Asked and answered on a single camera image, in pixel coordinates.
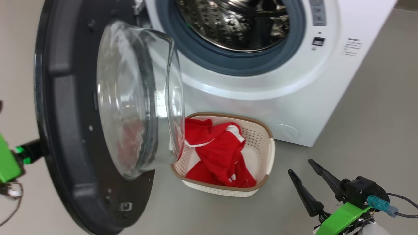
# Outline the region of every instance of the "washing machine door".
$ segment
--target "washing machine door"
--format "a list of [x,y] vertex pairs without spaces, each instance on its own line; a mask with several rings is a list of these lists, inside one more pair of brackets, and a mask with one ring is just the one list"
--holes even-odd
[[134,26],[131,0],[47,0],[36,39],[39,133],[56,190],[86,232],[141,216],[154,169],[184,141],[173,40]]

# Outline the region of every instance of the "blue connector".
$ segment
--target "blue connector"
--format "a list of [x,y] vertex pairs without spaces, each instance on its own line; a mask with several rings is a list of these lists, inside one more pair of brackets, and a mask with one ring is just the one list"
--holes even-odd
[[398,208],[391,206],[389,202],[370,195],[367,197],[367,204],[375,209],[379,209],[381,211],[386,212],[386,214],[390,215],[391,217],[395,218],[397,215],[395,212],[398,212]]

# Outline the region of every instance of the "green 3d-printed part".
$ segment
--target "green 3d-printed part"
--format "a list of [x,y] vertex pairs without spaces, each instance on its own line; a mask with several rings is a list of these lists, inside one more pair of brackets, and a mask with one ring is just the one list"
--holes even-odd
[[360,209],[347,202],[321,224],[316,235],[338,235],[370,208]]
[[17,153],[23,153],[25,151],[25,149],[24,148],[22,148],[22,147],[20,147],[20,146],[17,146],[16,147],[16,152]]
[[0,134],[0,183],[6,183],[21,174],[18,163]]
[[31,164],[31,158],[25,158],[25,159],[23,160],[23,164],[25,164],[25,165],[29,165],[29,164]]

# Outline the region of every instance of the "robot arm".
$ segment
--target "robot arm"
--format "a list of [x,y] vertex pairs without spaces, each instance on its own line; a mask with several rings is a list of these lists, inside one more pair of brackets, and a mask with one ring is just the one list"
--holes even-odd
[[295,185],[309,216],[318,216],[320,225],[315,227],[315,235],[389,235],[375,223],[374,213],[384,211],[391,217],[418,218],[418,215],[404,215],[390,205],[389,195],[399,197],[418,208],[418,204],[406,197],[387,193],[380,185],[362,176],[354,180],[339,180],[314,160],[308,160],[315,172],[330,186],[335,199],[343,205],[333,214],[324,211],[324,205],[318,202],[302,185],[301,179],[289,169],[288,173]]

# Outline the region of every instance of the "red clothing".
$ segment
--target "red clothing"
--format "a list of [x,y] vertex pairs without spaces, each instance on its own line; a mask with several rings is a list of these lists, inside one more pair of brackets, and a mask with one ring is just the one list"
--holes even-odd
[[245,139],[236,123],[212,126],[212,120],[186,119],[186,144],[195,147],[200,161],[186,177],[200,182],[248,188],[257,183],[245,167],[241,150]]

